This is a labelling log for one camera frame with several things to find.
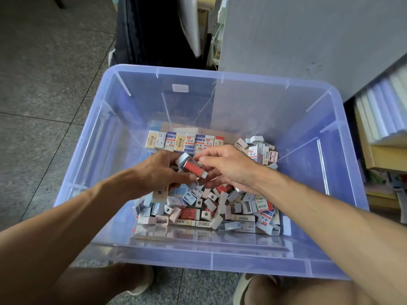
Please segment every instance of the left hand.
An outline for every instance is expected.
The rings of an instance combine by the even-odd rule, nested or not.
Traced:
[[[175,165],[176,159],[181,155],[182,153],[167,150],[158,151],[145,161],[123,170],[109,179],[118,178],[117,190],[123,191],[127,201],[140,198],[165,186],[168,186],[170,191],[174,187],[190,184],[197,179],[195,174],[177,173],[170,168],[171,165]]]

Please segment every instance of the black fabric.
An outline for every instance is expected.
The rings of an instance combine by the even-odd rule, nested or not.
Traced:
[[[119,0],[115,64],[204,68],[182,32],[177,0]]]

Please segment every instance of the right hand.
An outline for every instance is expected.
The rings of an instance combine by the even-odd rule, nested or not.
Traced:
[[[194,159],[203,164],[204,170],[209,171],[205,179],[199,180],[200,185],[214,188],[228,183],[245,192],[260,195],[255,185],[263,167],[234,146],[209,147],[196,154]]]

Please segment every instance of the speckled gray floor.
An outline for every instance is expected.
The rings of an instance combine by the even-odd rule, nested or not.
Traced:
[[[0,230],[52,207],[108,67],[116,27],[111,0],[63,1],[64,10],[53,0],[1,1]],[[216,16],[210,14],[211,31]],[[120,294],[110,304],[231,304],[238,279],[160,267],[151,290]]]

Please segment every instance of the blue translucent plastic bin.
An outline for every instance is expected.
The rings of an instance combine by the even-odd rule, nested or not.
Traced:
[[[280,172],[368,210],[342,100],[334,87],[318,81],[136,65],[116,65],[104,73],[55,205],[147,158],[148,130],[160,129],[164,122],[243,137],[263,135],[276,146]],[[132,238],[132,205],[125,204],[82,256],[347,278],[283,214],[279,237],[172,226],[165,240],[137,240]]]

